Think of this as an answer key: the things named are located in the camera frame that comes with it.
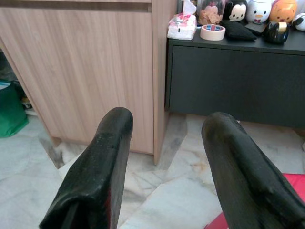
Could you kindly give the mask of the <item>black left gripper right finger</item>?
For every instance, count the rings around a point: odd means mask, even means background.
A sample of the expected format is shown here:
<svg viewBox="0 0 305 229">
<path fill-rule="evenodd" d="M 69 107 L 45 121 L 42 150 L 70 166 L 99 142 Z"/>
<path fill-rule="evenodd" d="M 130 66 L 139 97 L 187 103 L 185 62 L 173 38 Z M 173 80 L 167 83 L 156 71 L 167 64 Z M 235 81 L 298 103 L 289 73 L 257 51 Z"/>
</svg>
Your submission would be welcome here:
<svg viewBox="0 0 305 229">
<path fill-rule="evenodd" d="M 305 203 L 233 116 L 209 115 L 202 139 L 229 228 L 304 228 Z"/>
</svg>

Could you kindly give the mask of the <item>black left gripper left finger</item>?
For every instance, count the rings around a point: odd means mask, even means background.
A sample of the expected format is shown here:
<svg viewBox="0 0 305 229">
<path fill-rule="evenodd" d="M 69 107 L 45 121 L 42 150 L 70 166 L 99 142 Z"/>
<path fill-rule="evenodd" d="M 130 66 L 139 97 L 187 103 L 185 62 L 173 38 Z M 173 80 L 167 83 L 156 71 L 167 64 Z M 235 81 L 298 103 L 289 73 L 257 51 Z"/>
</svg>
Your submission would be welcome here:
<svg viewBox="0 0 305 229">
<path fill-rule="evenodd" d="M 115 229 L 121 210 L 132 113 L 111 109 L 93 140 L 68 170 L 41 229 Z"/>
</svg>

